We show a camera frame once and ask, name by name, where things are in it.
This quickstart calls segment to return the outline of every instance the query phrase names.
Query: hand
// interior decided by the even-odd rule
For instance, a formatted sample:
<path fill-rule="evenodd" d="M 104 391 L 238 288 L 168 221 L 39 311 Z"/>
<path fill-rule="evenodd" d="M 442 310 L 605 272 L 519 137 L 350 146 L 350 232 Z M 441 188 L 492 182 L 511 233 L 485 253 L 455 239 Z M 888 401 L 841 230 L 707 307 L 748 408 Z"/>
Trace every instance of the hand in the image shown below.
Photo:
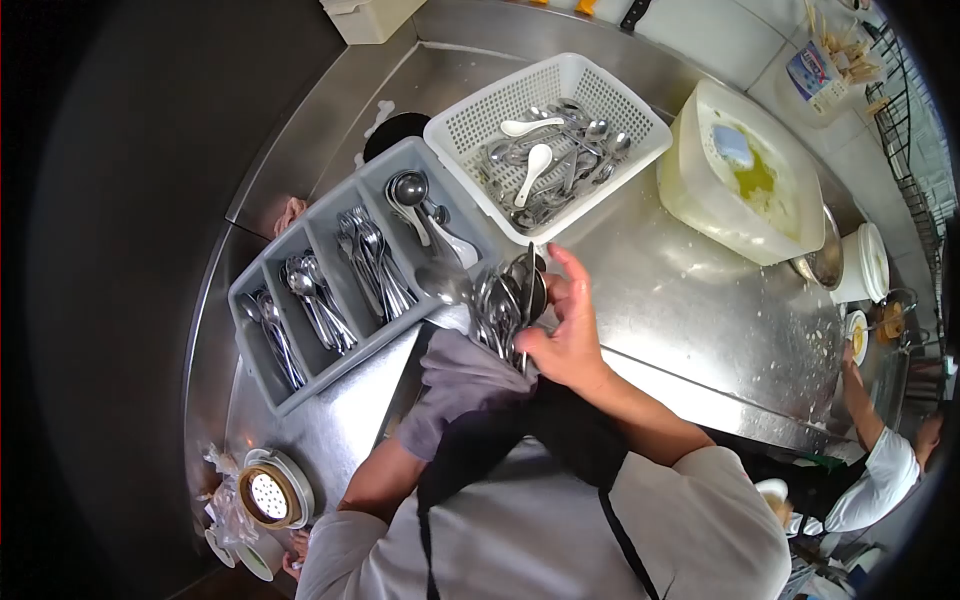
<path fill-rule="evenodd" d="M 847 345 L 843 348 L 843 366 L 849 367 L 853 364 L 853 343 L 847 340 Z"/>
<path fill-rule="evenodd" d="M 603 385 L 611 372 L 600 356 L 590 275 L 566 249 L 557 244 L 549 244 L 547 249 L 569 277 L 543 274 L 547 298 L 560 326 L 549 337 L 537 327 L 524 329 L 514 338 L 514 345 L 517 351 L 527 352 L 546 377 L 582 396 L 584 390 Z"/>
<path fill-rule="evenodd" d="M 310 532 L 305 529 L 294 530 L 290 535 L 290 540 L 294 544 L 296 556 L 289 552 L 283 553 L 283 570 L 299 583 L 300 572 L 302 571 L 303 563 L 306 562 L 306 551 L 310 542 Z M 293 563 L 299 563 L 300 568 L 294 568 Z"/>

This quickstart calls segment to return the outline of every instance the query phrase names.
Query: dish towel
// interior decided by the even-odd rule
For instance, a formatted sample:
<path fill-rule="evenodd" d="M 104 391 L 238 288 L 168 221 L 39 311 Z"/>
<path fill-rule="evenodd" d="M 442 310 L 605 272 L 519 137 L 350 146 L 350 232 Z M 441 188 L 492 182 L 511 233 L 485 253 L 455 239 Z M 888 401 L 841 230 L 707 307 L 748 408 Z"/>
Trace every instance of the dish towel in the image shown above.
<path fill-rule="evenodd" d="M 540 372 L 524 377 L 493 350 L 453 329 L 439 329 L 420 359 L 423 385 L 430 390 L 397 427 L 400 444 L 430 462 L 446 427 L 468 411 L 499 408 L 529 399 Z"/>

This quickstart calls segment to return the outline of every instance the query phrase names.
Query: ceramic dish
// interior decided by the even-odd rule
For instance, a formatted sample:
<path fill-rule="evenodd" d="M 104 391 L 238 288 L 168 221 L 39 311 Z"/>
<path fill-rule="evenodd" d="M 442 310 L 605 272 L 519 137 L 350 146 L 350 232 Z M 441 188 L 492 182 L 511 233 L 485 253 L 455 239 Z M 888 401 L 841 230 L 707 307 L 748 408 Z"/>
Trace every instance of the ceramic dish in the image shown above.
<path fill-rule="evenodd" d="M 862 310 L 854 310 L 847 315 L 847 339 L 853 344 L 853 362 L 859 367 L 863 364 L 863 357 L 867 355 L 867 342 L 870 340 L 867 331 L 867 316 Z"/>

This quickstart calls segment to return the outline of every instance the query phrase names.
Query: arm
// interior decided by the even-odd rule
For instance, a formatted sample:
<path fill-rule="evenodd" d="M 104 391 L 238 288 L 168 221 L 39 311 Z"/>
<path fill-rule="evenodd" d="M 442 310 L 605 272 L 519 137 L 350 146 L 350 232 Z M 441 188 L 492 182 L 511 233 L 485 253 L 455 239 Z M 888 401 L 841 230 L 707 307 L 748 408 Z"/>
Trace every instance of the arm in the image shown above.
<path fill-rule="evenodd" d="M 618 420 L 637 454 L 672 467 L 693 450 L 714 445 L 702 429 L 674 415 L 603 361 L 589 274 L 567 250 L 556 244 L 548 248 L 569 277 L 543 274 L 560 326 L 550 337 L 535 327 L 521 331 L 517 348 L 530 354 L 544 375 Z"/>
<path fill-rule="evenodd" d="M 353 473 L 337 510 L 366 513 L 389 524 L 425 467 L 426 463 L 403 449 L 398 440 L 387 440 Z"/>
<path fill-rule="evenodd" d="M 886 425 L 876 414 L 870 395 L 863 388 L 863 379 L 860 377 L 860 370 L 856 367 L 856 363 L 853 362 L 853 348 L 850 343 L 847 343 L 844 349 L 843 366 L 840 369 L 843 374 L 844 404 L 847 405 L 847 412 L 853 419 L 857 435 L 860 436 L 867 451 L 871 452 Z"/>

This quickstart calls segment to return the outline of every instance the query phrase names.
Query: metal tray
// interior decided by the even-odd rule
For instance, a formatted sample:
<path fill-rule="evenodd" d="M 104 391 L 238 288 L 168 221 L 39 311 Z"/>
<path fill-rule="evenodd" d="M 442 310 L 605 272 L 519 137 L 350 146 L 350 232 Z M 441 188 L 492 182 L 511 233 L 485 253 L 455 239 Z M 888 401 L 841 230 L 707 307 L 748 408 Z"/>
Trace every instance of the metal tray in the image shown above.
<path fill-rule="evenodd" d="M 432 258 L 432 250 L 420 245 L 416 233 L 399 220 L 384 197 L 387 180 L 405 169 L 416 169 L 427 175 L 430 199 L 450 211 L 447 229 L 476 246 L 480 261 L 468 270 L 471 276 L 477 276 L 485 266 L 500 262 L 502 257 L 491 241 L 483 213 L 423 140 L 408 137 L 395 144 L 314 202 L 230 285 L 228 301 L 236 325 L 237 346 L 274 414 L 289 414 L 440 306 L 440 302 L 428 298 L 414 280 L 414 271 Z M 383 231 L 394 261 L 417 299 L 412 309 L 385 325 L 369 312 L 334 239 L 337 213 L 359 204 L 367 208 Z M 324 349 L 300 299 L 280 283 L 279 266 L 288 256 L 308 248 L 317 255 L 333 296 L 359 341 L 346 356 Z M 286 383 L 260 325 L 237 307 L 238 295 L 261 288 L 268 289 L 273 296 L 291 349 L 306 370 L 307 383 L 296 392 Z"/>

